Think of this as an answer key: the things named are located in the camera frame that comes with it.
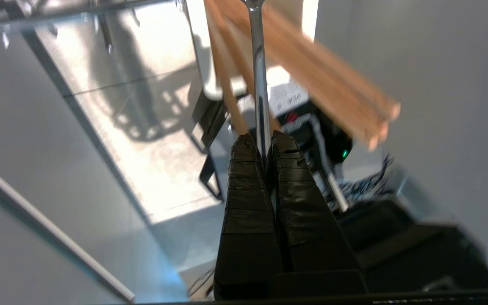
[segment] white wall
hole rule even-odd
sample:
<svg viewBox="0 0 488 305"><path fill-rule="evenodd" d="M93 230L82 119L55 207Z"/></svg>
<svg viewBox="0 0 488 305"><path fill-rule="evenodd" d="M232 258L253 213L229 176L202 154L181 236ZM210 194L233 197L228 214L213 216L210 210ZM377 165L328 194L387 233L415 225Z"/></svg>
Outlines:
<svg viewBox="0 0 488 305"><path fill-rule="evenodd" d="M316 40L401 101L387 148L488 248L488 0L322 0L318 11Z"/></svg>
<svg viewBox="0 0 488 305"><path fill-rule="evenodd" d="M186 300L176 270L19 35L7 52L0 43L0 176L137 302ZM11 301L120 302L0 208L0 304Z"/></svg>

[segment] floor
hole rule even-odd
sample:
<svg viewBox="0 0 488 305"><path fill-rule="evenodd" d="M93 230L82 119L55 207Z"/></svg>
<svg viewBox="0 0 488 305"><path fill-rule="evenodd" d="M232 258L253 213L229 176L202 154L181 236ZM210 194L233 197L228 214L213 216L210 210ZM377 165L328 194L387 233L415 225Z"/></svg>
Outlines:
<svg viewBox="0 0 488 305"><path fill-rule="evenodd" d="M47 10L79 0L48 1ZM191 114L203 87L186 16L170 1L107 15L114 49L93 22L38 29L153 232L179 272L216 258L223 206L198 182L205 161Z"/></svg>

